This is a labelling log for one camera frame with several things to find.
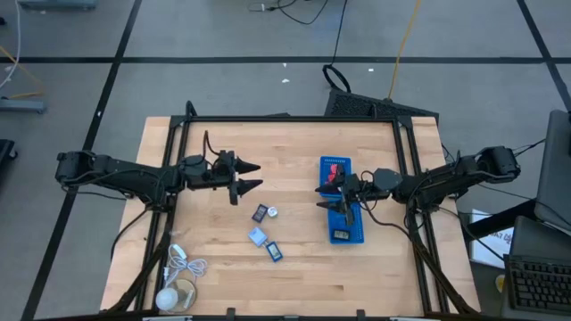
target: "blue plastic bin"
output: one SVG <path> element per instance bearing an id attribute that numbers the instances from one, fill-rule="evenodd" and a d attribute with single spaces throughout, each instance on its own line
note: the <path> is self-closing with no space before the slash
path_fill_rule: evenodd
<path id="1" fill-rule="evenodd" d="M 321 156 L 319 160 L 319 185 L 324 185 L 331 172 L 331 165 L 343 165 L 346 174 L 351 174 L 351 159 L 347 157 L 337 156 Z M 330 201 L 341 199 L 340 193 L 320 193 Z M 352 226 L 345 224 L 345 215 L 337 213 L 334 210 L 327 210 L 327 224 L 329 226 L 329 242 L 332 244 L 361 244 L 365 242 L 365 235 L 363 234 L 363 221 L 361 219 L 361 211 L 358 203 L 351 205 L 353 216 L 355 220 Z M 336 240 L 333 238 L 334 230 L 349 231 L 349 241 Z"/>

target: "wooden table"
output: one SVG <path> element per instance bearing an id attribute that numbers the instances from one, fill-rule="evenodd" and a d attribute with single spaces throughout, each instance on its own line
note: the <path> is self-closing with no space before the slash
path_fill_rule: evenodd
<path id="1" fill-rule="evenodd" d="M 169 120 L 147 119 L 137 162 L 161 166 Z M 413 124 L 421 167 L 442 166 L 434 119 L 413 118 Z M 395 228 L 374 224 L 363 213 L 365 243 L 332 245 L 326 210 L 315 206 L 322 201 L 313 192 L 321 155 L 350 157 L 358 173 L 376 168 L 398 171 L 391 124 L 193 122 L 186 155 L 202 153 L 206 129 L 214 150 L 234 150 L 241 159 L 261 165 L 261 170 L 243 178 L 262 178 L 264 183 L 240 199 L 238 206 L 229 204 L 226 189 L 179 195 L 172 242 L 190 259 L 206 259 L 209 264 L 206 276 L 197 281 L 198 298 L 188 314 L 224 315 L 232 307 L 238 315 L 355 316 L 357 309 L 365 309 L 367 316 L 423 314 L 413 250 L 406 237 Z M 406 133 L 401 132 L 406 142 Z M 407 162 L 413 172 L 410 155 Z M 251 217 L 260 203 L 279 211 L 277 218 L 264 218 L 261 223 L 284 254 L 278 263 L 248 238 L 258 225 Z M 456 210 L 451 201 L 442 206 Z M 128 201 L 121 227 L 142 208 L 140 201 Z M 381 221 L 401 225 L 404 205 L 386 200 L 373 212 Z M 140 270 L 150 217 L 117 244 L 102 309 L 117 301 Z M 444 274 L 467 303 L 479 309 L 458 219 L 443 211 L 432 218 Z M 146 308 L 153 300 L 155 276 L 152 273 L 149 281 Z M 188 271 L 181 276 L 191 277 Z M 438 310 L 431 275 L 428 284 L 433 309 Z"/>

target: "keyboard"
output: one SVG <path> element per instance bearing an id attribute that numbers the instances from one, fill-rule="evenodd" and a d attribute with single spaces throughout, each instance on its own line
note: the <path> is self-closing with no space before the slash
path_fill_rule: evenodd
<path id="1" fill-rule="evenodd" d="M 571 261 L 504 256 L 513 309 L 571 316 Z"/>

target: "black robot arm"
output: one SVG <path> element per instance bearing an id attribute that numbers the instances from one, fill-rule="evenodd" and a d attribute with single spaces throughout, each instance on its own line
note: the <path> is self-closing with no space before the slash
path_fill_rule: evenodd
<path id="1" fill-rule="evenodd" d="M 318 206 L 345 214 L 350 226 L 353 221 L 350 205 L 354 202 L 384 200 L 392 195 L 399 203 L 414 202 L 411 204 L 414 208 L 432 211 L 447 195 L 463 195 L 470 186 L 483 182 L 511 182 L 519 173 L 520 168 L 511 149 L 497 146 L 484 148 L 475 155 L 459 157 L 454 163 L 414 176 L 377 169 L 370 173 L 373 180 L 368 181 L 360 179 L 357 174 L 347 175 L 343 167 L 338 166 L 332 182 L 315 191 L 340 193 L 341 201 L 320 202 Z"/>
<path id="2" fill-rule="evenodd" d="M 107 155 L 87 151 L 62 152 L 55 179 L 64 189 L 94 184 L 136 196 L 152 210 L 167 210 L 167 194 L 190 190 L 227 187 L 230 203 L 237 205 L 238 196 L 252 190 L 262 181 L 236 180 L 237 174 L 248 173 L 260 166 L 240 160 L 232 151 L 217 152 L 218 158 L 208 169 L 202 155 L 184 158 L 177 165 L 161 168 L 116 160 Z"/>

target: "black aluminum frame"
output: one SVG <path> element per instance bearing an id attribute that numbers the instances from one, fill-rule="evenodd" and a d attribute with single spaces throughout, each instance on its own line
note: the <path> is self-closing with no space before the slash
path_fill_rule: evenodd
<path id="1" fill-rule="evenodd" d="M 381 123 L 391 123 L 393 126 L 393 134 L 395 140 L 395 147 L 397 152 L 397 159 L 399 162 L 400 172 L 405 175 L 407 174 L 407 165 L 406 159 L 404 156 L 404 150 L 402 146 L 402 138 L 401 138 L 401 125 L 403 125 L 407 130 L 407 138 L 409 141 L 410 146 L 410 153 L 413 168 L 416 174 L 421 172 L 420 168 L 420 161 L 418 158 L 418 149 L 416 145 L 416 139 L 414 136 L 414 130 L 412 127 L 412 120 L 411 117 L 376 117 L 371 118 L 367 116 L 344 116 L 344 117 L 322 117 L 322 116 L 197 116 L 196 112 L 193 108 L 189 108 L 187 105 L 187 115 L 183 116 L 172 116 L 170 118 L 170 125 L 169 125 L 169 133 L 167 135 L 167 142 L 165 146 L 165 151 L 162 159 L 162 165 L 168 165 L 170 163 L 170 158 L 172 155 L 172 149 L 174 144 L 174 136 L 180 126 L 182 126 L 182 134 L 180 137 L 180 144 L 178 146 L 178 160 L 185 157 L 185 150 L 186 150 L 186 143 L 189 133 L 189 128 L 192 122 L 381 122 Z M 176 207 L 166 213 L 167 221 L 173 222 L 174 216 L 176 212 Z M 159 229 L 160 224 L 160 217 L 161 213 L 154 212 L 153 217 L 151 219 L 151 225 L 149 227 L 149 234 L 147 236 L 147 245 L 145 248 L 145 256 L 143 259 L 143 264 L 145 264 L 151 254 L 153 253 L 155 239 L 157 236 L 157 231 Z M 428 248 L 431 251 L 436 262 L 439 262 L 438 258 L 438 251 L 436 249 L 436 241 L 434 238 L 434 229 L 432 226 L 432 221 L 430 215 L 425 215 L 424 220 L 425 223 L 425 231 L 426 231 L 426 243 Z M 417 222 L 413 218 L 410 220 L 410 228 L 416 229 Z M 159 263 L 160 267 L 166 264 L 166 253 L 161 258 L 161 262 Z M 424 314 L 428 314 L 433 312 L 432 306 L 430 303 L 430 295 L 428 292 L 428 285 L 426 280 L 426 271 L 424 267 L 424 263 L 422 259 L 415 253 L 415 263 L 418 275 L 418 288 L 420 292 L 420 298 L 422 300 L 423 312 Z M 154 295 L 158 293 L 158 291 L 162 288 L 162 272 L 160 269 L 157 271 L 156 276 L 157 282 L 155 283 L 154 287 Z M 448 301 L 446 300 L 446 295 L 443 292 L 443 289 L 440 287 L 438 283 L 436 285 L 436 291 L 438 293 L 438 300 L 440 305 L 440 312 L 442 313 L 449 313 Z M 141 310 L 143 308 L 143 304 L 145 302 L 145 294 L 146 294 L 146 287 L 147 284 L 145 283 L 139 294 L 136 298 L 136 305 L 135 310 Z M 158 309 L 153 303 L 153 311 L 157 312 Z"/>

